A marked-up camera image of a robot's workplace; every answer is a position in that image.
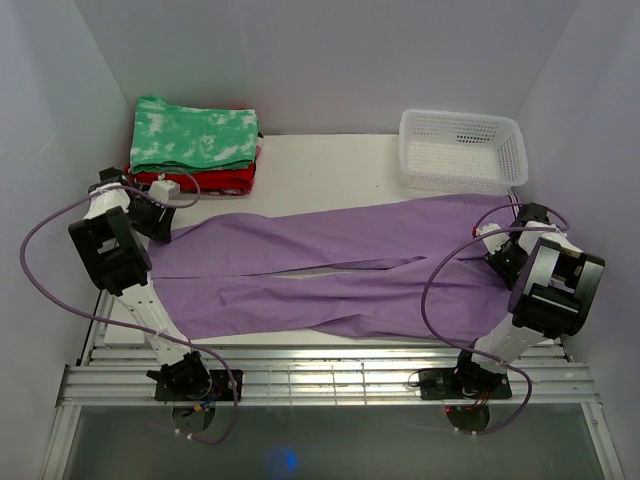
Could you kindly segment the purple trousers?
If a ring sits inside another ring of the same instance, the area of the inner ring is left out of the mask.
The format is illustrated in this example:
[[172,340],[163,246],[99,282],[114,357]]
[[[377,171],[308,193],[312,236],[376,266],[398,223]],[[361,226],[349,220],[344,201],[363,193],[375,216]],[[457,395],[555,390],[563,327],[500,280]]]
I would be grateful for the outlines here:
[[472,340],[508,290],[471,240],[508,197],[448,195],[284,217],[234,213],[151,243],[155,291],[192,339],[290,330]]

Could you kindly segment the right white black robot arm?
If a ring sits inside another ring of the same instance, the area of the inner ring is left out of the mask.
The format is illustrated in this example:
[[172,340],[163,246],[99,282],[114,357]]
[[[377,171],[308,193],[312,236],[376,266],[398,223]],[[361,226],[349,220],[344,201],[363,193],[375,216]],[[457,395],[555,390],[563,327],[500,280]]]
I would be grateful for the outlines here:
[[513,233],[483,241],[485,262],[511,295],[504,319],[458,357],[451,382],[464,397],[504,387],[508,363],[547,339],[575,335],[586,322],[605,261],[572,244],[548,213],[543,205],[522,204]]

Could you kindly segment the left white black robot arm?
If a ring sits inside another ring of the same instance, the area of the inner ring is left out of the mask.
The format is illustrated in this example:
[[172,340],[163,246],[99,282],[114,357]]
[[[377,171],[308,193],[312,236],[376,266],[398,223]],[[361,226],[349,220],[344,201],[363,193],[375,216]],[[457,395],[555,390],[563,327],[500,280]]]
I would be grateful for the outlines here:
[[212,376],[199,353],[187,344],[161,303],[151,279],[152,263],[144,237],[167,244],[180,193],[172,180],[159,178],[140,195],[125,172],[109,168],[92,185],[85,216],[69,225],[74,246],[96,287],[123,305],[144,329],[159,366],[149,378],[180,399],[200,400],[212,391]]

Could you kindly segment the red folded garment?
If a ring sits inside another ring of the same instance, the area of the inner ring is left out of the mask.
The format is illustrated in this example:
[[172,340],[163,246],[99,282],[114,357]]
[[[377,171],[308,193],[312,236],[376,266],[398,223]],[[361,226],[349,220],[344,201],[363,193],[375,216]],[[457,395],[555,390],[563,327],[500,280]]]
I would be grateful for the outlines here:
[[[259,132],[257,137],[254,160],[246,168],[223,169],[204,172],[193,172],[191,176],[195,178],[200,187],[201,193],[205,195],[221,196],[245,196],[248,195],[254,184],[257,170],[257,161],[264,146],[264,135]],[[195,193],[196,185],[193,180],[175,168],[163,172],[140,172],[134,173],[127,165],[124,169],[129,179],[143,186],[150,186],[161,176],[165,179],[176,182],[183,192]]]

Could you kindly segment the green white patterned folded garment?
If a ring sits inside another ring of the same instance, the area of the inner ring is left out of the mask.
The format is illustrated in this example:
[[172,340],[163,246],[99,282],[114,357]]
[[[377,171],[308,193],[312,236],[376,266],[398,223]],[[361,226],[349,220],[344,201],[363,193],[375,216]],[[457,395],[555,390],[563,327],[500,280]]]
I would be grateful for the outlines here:
[[253,110],[199,109],[140,97],[129,165],[135,174],[244,169],[254,162],[258,136]]

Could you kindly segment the white perforated plastic basket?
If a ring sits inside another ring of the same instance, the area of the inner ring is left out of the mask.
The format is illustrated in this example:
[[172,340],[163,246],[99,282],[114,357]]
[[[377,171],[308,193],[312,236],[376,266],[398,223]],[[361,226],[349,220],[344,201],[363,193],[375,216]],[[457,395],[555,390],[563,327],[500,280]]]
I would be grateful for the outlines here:
[[415,189],[501,196],[528,181],[520,127],[501,116],[408,109],[398,157],[403,180]]

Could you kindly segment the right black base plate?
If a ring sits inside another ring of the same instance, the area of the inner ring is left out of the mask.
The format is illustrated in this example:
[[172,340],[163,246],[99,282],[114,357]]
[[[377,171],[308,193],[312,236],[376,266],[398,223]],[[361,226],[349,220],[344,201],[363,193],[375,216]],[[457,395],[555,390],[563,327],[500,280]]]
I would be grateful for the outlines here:
[[506,400],[512,397],[504,374],[468,373],[459,368],[431,368],[418,371],[422,400]]

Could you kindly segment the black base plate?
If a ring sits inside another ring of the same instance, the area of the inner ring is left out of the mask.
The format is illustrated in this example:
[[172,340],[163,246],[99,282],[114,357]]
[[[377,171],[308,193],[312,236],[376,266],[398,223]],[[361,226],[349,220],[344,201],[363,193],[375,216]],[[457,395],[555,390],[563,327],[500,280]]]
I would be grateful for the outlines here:
[[215,398],[219,401],[232,401],[232,382],[224,369],[210,370],[209,378],[180,386],[171,390],[162,383],[157,383],[153,398],[156,401],[193,401],[203,402]]
[[431,368],[418,371],[422,400],[506,400],[512,397],[504,374],[468,373],[459,368]]

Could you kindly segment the aluminium rail frame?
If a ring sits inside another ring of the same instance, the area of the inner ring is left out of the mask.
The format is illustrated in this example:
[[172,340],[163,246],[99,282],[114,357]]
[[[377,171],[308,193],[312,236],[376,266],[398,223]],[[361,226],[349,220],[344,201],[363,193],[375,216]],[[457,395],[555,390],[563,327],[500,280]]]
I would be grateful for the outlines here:
[[[288,200],[262,192],[244,197],[207,196],[178,213],[175,224],[181,228],[226,213],[281,216],[398,203],[417,196],[415,189],[381,185],[334,198],[308,193]],[[132,343],[107,347],[102,344],[103,336],[102,327],[91,327],[79,365],[64,375],[42,471],[45,479],[63,477],[84,407],[149,407],[154,403],[153,387],[144,375],[151,360],[150,348]],[[452,349],[435,341],[353,340],[313,331],[215,338],[208,346],[243,370],[242,404],[247,408],[417,406],[420,398],[407,385],[409,373],[454,360]],[[568,361],[559,343],[553,341],[526,352],[518,367],[534,384],[530,404],[580,406],[603,475],[622,478],[588,366]]]

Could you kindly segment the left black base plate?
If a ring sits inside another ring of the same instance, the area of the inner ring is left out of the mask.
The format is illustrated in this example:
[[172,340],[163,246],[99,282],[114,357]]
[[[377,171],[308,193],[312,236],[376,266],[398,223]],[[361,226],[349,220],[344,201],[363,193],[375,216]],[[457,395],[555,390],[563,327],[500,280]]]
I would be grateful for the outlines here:
[[209,378],[180,386],[171,390],[162,383],[157,383],[153,398],[156,401],[193,401],[203,402],[215,398],[219,401],[232,401],[232,382],[224,369],[210,370]]

